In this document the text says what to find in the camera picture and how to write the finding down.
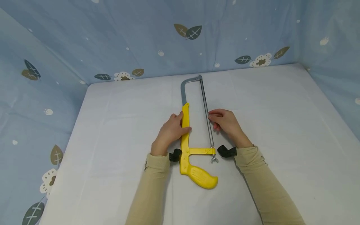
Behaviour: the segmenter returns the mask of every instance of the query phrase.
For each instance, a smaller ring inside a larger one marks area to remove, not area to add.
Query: white polka dot
[[[51,109],[44,109],[44,113],[45,113],[47,116],[51,116],[54,112],[53,112]]]
[[[329,37],[324,37],[320,41],[320,45],[326,45],[329,42]]]

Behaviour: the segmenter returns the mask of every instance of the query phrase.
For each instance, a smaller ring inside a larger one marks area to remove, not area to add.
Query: leaf print
[[[195,40],[196,38],[199,37],[201,33],[201,29],[202,26],[196,26],[188,29],[188,31],[186,32],[186,37],[188,37],[188,39],[190,40]]]
[[[107,74],[104,74],[104,73],[99,73],[99,74],[96,74],[94,76],[94,78],[97,78],[99,80],[103,80],[103,81],[109,81],[111,80],[111,77]]]
[[[181,24],[177,24],[177,23],[174,23],[174,27],[175,27],[175,30],[178,34],[180,34],[181,36],[183,37],[186,37],[186,32],[188,31],[188,29],[186,28],[186,26],[184,25],[181,25]]]
[[[44,212],[45,205],[44,203],[37,202],[33,204],[25,213],[22,225],[35,225],[40,217],[42,216],[42,213]]]
[[[28,78],[28,79],[30,79],[30,80],[33,80],[33,81],[37,81],[37,80],[38,80],[37,77],[34,76],[34,75],[32,75],[32,74],[30,73],[30,71],[27,70],[27,69],[23,70],[23,71],[21,72],[21,75],[23,75],[24,77],[26,77],[26,78]]]
[[[277,51],[274,55],[274,59],[281,58],[289,50],[289,48],[290,46],[286,46],[280,49],[279,51]]]
[[[134,69],[131,74],[135,77],[140,77],[144,74],[144,69]]]
[[[33,66],[28,60],[24,60],[25,61],[25,65],[27,67],[27,69],[30,71],[30,73],[35,76],[35,77],[41,77],[39,71],[37,71],[37,69],[35,68],[35,66]]]
[[[59,165],[63,160],[63,151],[59,148],[59,146],[54,145],[53,150],[50,154],[50,160],[53,165]]]
[[[250,57],[250,56],[248,56],[248,55],[243,55],[243,56],[235,59],[235,62],[236,62],[237,64],[246,64],[246,63],[250,62],[250,60],[251,60],[251,57]]]

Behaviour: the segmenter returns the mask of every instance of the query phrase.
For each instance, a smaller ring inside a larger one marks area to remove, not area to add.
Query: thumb
[[[191,131],[191,127],[183,127],[181,128],[181,135],[187,134]]]
[[[221,121],[222,121],[222,117],[219,116],[215,116],[215,115],[209,115],[209,120],[211,120],[212,122],[218,123],[220,125]]]

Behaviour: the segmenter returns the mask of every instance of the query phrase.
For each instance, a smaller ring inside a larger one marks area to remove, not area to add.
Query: flower print
[[[259,55],[258,57],[256,57],[256,59],[254,61],[252,61],[250,63],[251,67],[263,67],[263,66],[268,66],[271,63],[271,57],[272,55],[270,53],[267,53],[265,55]]]

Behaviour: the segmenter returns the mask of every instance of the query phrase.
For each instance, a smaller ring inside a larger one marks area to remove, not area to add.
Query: hacksaw
[[[206,103],[206,97],[205,97],[205,90],[204,90],[204,84],[202,80],[202,76],[199,75],[195,78],[190,78],[187,80],[184,80],[181,83],[180,90],[181,90],[181,98],[183,102],[183,120],[181,127],[188,127],[190,125],[189,120],[189,103],[186,100],[186,94],[185,94],[185,84],[194,82],[194,81],[200,81],[201,86],[201,92],[203,96],[203,102],[204,102],[204,110],[205,110],[205,116],[206,116],[206,123],[207,128],[209,132],[209,140],[210,140],[210,148],[189,148],[189,133],[184,134],[181,136],[181,150],[175,149],[173,154],[170,154],[170,161],[172,162],[178,162],[180,161],[180,173],[182,175],[187,175],[194,181],[197,185],[199,185],[202,188],[206,189],[212,189],[216,187],[217,185],[217,177],[211,176],[208,172],[206,172],[204,169],[193,166],[190,164],[189,156],[194,154],[201,154],[201,155],[212,155],[211,163],[213,162],[219,162],[216,158],[216,151],[215,151],[215,145],[214,145],[214,139],[211,132],[211,124],[208,120],[208,109],[207,109],[207,103]]]

